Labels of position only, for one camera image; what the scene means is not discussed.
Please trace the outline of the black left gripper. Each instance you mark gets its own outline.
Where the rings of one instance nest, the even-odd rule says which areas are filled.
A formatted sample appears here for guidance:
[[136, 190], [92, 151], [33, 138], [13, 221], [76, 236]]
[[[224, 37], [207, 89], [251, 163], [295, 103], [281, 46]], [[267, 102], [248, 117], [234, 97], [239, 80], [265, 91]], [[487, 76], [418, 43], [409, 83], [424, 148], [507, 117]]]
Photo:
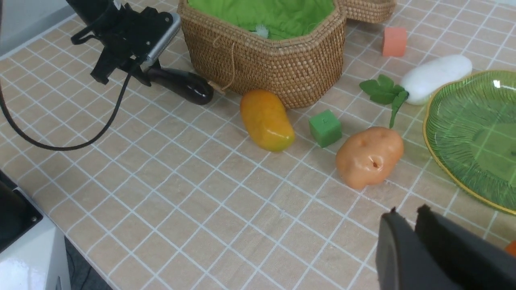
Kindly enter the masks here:
[[158, 68], [159, 62], [143, 70], [141, 65], [169, 24], [164, 17], [170, 12], [158, 12], [146, 7], [138, 12], [129, 4], [120, 3], [72, 3], [71, 8], [85, 23], [85, 28], [71, 37], [74, 45], [90, 39], [101, 42], [103, 49], [91, 76], [103, 85], [114, 70], [126, 72], [146, 86], [151, 86], [147, 75], [150, 68]]

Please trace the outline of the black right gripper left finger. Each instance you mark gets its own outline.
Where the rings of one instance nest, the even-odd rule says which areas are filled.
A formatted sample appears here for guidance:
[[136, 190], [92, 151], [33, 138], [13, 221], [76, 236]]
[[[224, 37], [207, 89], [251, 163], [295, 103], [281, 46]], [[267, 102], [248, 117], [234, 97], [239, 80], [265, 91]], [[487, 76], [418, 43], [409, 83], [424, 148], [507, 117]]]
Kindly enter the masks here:
[[381, 290], [460, 290], [392, 208], [380, 219], [376, 268]]

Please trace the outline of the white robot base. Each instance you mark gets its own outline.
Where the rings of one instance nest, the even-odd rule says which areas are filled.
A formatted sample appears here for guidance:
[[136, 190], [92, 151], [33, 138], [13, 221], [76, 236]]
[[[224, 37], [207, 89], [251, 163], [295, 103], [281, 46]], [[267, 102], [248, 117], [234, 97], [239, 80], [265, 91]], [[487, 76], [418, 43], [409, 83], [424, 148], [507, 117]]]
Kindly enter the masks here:
[[4, 173], [1, 174], [2, 290], [69, 290], [63, 232]]

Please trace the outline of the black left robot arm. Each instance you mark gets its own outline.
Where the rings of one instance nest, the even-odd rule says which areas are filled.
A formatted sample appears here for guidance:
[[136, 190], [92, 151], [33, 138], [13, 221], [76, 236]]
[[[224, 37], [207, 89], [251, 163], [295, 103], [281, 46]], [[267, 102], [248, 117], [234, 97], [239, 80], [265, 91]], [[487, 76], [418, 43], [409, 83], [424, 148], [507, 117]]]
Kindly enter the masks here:
[[151, 86], [149, 69], [160, 67], [158, 58], [181, 27], [177, 13], [153, 7], [138, 12], [118, 0], [70, 0], [68, 4], [85, 23], [85, 28], [71, 37], [72, 44], [90, 39], [103, 44], [91, 72], [97, 82], [106, 85], [118, 68]]

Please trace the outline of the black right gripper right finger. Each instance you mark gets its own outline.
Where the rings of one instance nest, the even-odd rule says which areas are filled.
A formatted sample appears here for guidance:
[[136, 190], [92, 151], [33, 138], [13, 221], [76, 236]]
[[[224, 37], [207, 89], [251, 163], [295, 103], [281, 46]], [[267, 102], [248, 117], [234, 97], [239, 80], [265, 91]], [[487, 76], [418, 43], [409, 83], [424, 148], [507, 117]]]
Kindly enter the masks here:
[[418, 208], [415, 233], [435, 262], [464, 290], [514, 290], [515, 257], [427, 205]]

